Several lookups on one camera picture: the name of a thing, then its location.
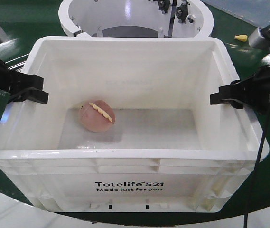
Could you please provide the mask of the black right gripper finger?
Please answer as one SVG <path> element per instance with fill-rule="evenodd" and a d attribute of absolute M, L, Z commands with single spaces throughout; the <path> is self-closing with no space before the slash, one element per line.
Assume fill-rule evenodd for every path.
<path fill-rule="evenodd" d="M 217 92 L 210 94 L 210 105 L 230 104 L 235 109 L 243 109 L 243 104 L 231 99 L 228 94 Z"/>
<path fill-rule="evenodd" d="M 250 88 L 251 82 L 248 80 L 240 81 L 234 80 L 229 85 L 219 87 L 219 93 L 221 94 L 241 94 L 246 93 Z"/>

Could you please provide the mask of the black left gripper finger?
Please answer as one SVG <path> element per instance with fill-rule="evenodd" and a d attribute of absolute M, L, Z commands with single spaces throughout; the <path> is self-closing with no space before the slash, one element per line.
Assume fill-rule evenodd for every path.
<path fill-rule="evenodd" d="M 48 103 L 48 93 L 42 90 L 31 88 L 25 88 L 16 94 L 13 94 L 8 103 L 11 102 L 24 102 L 26 100 L 33 101 L 39 104 L 47 104 Z"/>
<path fill-rule="evenodd" d="M 38 75 L 24 74 L 12 71 L 10 75 L 10 92 L 20 92 L 25 89 L 43 90 L 44 79 Z"/>

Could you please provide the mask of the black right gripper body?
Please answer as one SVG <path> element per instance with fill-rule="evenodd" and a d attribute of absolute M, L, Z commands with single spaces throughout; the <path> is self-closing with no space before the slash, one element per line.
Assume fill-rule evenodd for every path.
<path fill-rule="evenodd" d="M 270 65 L 260 67 L 251 79 L 249 105 L 256 112 L 266 114 L 270 106 Z"/>

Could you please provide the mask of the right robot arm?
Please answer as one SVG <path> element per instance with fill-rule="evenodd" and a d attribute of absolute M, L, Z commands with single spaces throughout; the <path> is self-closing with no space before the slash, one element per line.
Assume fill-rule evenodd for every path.
<path fill-rule="evenodd" d="M 248 38 L 249 45 L 270 51 L 270 28 L 258 27 Z M 270 105 L 270 65 L 264 65 L 244 80 L 234 80 L 219 87 L 219 92 L 210 95 L 211 105 L 230 104 L 233 108 L 248 106 L 265 114 Z"/>

